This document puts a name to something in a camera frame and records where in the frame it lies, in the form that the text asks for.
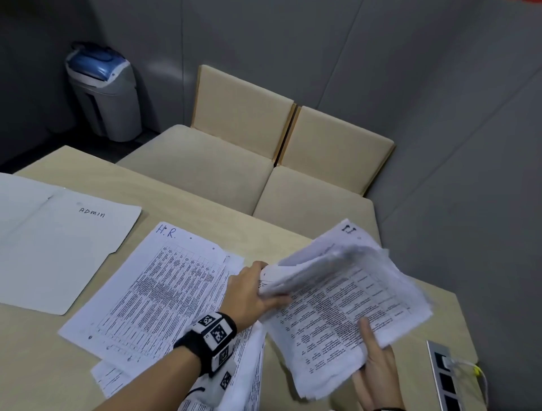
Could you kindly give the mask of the pile of printed documents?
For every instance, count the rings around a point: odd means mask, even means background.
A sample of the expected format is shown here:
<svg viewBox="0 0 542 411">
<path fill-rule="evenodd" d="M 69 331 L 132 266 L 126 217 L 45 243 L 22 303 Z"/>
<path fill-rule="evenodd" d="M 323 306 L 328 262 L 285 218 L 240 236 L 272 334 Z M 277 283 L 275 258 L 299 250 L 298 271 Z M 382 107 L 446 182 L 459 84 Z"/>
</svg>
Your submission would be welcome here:
<svg viewBox="0 0 542 411">
<path fill-rule="evenodd" d="M 178 411 L 259 411 L 264 347 L 265 332 L 257 322 L 236 339 L 235 366 L 226 366 L 231 377 L 227 377 L 225 371 L 220 372 L 226 387 L 220 393 L 220 403 L 209 407 L 207 401 L 211 396 L 206 392 L 195 392 Z M 132 381 L 128 374 L 105 361 L 94 366 L 91 375 L 107 399 Z"/>
</svg>

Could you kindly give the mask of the person's left forearm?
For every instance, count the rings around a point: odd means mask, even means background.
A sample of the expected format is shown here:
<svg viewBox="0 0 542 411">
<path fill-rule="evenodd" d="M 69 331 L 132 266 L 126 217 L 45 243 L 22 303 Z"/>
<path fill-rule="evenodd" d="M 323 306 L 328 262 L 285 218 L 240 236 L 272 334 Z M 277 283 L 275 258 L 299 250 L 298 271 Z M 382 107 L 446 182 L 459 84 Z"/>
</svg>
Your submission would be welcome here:
<svg viewBox="0 0 542 411">
<path fill-rule="evenodd" d="M 93 411 L 178 411 L 200 371 L 198 356 L 175 348 Z"/>
</svg>

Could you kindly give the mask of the person's left hand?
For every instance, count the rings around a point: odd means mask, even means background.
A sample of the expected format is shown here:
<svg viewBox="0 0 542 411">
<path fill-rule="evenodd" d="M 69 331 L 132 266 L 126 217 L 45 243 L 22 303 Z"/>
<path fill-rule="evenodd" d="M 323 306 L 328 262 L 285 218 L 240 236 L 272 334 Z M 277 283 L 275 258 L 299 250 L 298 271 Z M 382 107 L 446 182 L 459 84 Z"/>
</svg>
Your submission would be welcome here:
<svg viewBox="0 0 542 411">
<path fill-rule="evenodd" d="M 226 293 L 218 311 L 235 324 L 237 333 L 253 326 L 259 320 L 259 282 L 261 271 L 267 266 L 254 261 L 239 274 L 228 278 Z"/>
</svg>

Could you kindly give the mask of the grey bin with blue lid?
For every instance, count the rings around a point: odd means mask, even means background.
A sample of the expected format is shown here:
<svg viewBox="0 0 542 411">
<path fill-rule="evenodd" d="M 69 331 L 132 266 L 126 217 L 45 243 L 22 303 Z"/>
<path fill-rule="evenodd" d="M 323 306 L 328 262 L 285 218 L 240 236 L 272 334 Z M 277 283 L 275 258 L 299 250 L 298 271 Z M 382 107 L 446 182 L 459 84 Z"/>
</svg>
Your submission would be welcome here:
<svg viewBox="0 0 542 411">
<path fill-rule="evenodd" d="M 64 61 L 69 83 L 94 134 L 125 143 L 142 133 L 137 82 L 118 51 L 76 41 Z"/>
</svg>

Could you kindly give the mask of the printed table sheet with handwriting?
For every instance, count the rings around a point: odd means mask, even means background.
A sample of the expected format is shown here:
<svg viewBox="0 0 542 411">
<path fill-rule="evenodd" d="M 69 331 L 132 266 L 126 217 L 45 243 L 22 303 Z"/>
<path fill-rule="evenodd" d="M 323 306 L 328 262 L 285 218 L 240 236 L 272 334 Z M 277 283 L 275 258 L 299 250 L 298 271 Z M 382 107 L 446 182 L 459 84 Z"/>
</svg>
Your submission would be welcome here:
<svg viewBox="0 0 542 411">
<path fill-rule="evenodd" d="M 168 353 L 198 316 L 220 305 L 244 258 L 159 222 L 58 334 L 138 376 Z"/>
</svg>

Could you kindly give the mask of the stack of printed paper sheets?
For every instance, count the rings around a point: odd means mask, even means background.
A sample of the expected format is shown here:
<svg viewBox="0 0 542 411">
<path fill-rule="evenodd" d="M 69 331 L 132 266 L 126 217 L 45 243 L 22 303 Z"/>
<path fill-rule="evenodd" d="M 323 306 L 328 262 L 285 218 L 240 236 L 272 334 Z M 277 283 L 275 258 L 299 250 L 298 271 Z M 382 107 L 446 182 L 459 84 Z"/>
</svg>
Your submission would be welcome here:
<svg viewBox="0 0 542 411">
<path fill-rule="evenodd" d="M 296 393 L 328 396 L 366 362 L 358 320 L 368 319 L 380 347 L 426 322 L 432 304 L 362 228 L 346 219 L 260 274 L 262 297 L 292 302 L 261 322 L 292 375 Z"/>
</svg>

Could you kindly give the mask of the black wrist-worn tracker with markers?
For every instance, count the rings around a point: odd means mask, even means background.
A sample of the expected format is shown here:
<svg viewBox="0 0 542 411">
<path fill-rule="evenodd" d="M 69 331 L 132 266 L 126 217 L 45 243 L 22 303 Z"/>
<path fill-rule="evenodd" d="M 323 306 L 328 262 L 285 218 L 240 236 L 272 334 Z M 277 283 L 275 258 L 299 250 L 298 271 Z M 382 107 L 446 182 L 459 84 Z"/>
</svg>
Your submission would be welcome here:
<svg viewBox="0 0 542 411">
<path fill-rule="evenodd" d="M 232 358 L 237 326 L 225 313 L 204 314 L 178 339 L 173 348 L 185 347 L 200 360 L 199 377 L 214 377 Z"/>
</svg>

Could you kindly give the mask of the beige upholstered bench seat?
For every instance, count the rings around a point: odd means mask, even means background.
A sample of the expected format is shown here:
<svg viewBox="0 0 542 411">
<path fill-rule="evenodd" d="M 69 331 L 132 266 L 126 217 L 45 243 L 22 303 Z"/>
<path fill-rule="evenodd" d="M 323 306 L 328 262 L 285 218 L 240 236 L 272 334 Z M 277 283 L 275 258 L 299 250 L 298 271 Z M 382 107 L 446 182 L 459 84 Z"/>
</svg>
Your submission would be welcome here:
<svg viewBox="0 0 542 411">
<path fill-rule="evenodd" d="M 253 216 L 310 239 L 348 219 L 380 246 L 375 207 L 365 193 L 394 148 L 382 135 L 297 108 Z"/>
<path fill-rule="evenodd" d="M 252 215 L 296 104 L 209 65 L 196 87 L 190 126 L 168 128 L 117 165 Z"/>
</svg>

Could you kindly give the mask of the silver tabletop socket panel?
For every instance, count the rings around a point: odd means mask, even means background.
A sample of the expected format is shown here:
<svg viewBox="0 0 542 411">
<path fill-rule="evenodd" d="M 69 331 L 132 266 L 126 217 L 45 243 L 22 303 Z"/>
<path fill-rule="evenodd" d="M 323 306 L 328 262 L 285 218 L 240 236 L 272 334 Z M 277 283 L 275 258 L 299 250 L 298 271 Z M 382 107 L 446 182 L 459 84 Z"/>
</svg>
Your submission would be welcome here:
<svg viewBox="0 0 542 411">
<path fill-rule="evenodd" d="M 441 411 L 464 411 L 453 372 L 451 351 L 432 340 L 426 341 Z"/>
</svg>

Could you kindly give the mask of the white paper folder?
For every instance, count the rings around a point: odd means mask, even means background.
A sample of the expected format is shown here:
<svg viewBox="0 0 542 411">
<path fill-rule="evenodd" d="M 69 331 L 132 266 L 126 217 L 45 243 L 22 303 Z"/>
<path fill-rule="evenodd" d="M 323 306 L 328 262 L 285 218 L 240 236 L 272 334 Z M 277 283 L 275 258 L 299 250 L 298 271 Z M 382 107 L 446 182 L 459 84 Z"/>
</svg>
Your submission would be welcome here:
<svg viewBox="0 0 542 411">
<path fill-rule="evenodd" d="M 0 304 L 64 315 L 141 207 L 0 173 Z"/>
</svg>

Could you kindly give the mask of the person's right hand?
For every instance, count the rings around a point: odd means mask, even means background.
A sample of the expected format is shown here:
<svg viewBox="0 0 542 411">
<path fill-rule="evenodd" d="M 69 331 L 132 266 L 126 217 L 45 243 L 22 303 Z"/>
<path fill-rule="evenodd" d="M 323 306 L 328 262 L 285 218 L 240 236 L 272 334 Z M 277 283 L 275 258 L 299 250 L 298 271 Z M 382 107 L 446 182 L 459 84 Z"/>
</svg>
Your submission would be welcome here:
<svg viewBox="0 0 542 411">
<path fill-rule="evenodd" d="M 383 349 L 382 360 L 368 360 L 352 376 L 363 411 L 406 411 L 391 346 Z"/>
</svg>

